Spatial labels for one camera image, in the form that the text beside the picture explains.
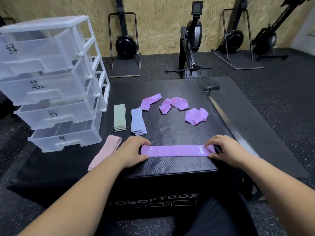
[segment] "stack of green bands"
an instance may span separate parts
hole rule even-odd
[[[126,130],[126,106],[124,104],[114,106],[114,129],[115,131]]]

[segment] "display screen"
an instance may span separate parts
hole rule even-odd
[[[199,13],[200,12],[201,3],[194,4],[193,13]]]

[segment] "person's right arm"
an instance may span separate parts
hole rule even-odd
[[[315,235],[314,190],[265,160],[251,155],[228,136],[216,135],[205,146],[211,144],[221,146],[223,153],[208,157],[244,170],[262,191],[289,236]]]

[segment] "dark pants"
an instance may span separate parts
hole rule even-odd
[[[236,190],[222,190],[208,198],[195,216],[175,217],[173,235],[258,236],[247,202]],[[126,236],[114,221],[100,223],[95,235]]]

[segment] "hand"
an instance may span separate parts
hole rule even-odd
[[[206,142],[205,146],[219,145],[222,148],[222,154],[211,153],[209,158],[226,162],[232,167],[241,168],[242,164],[252,155],[245,148],[227,135],[216,135]]]
[[[149,158],[148,155],[139,155],[141,145],[150,146],[151,142],[141,136],[130,136],[112,156],[120,161],[124,168],[132,167]]]

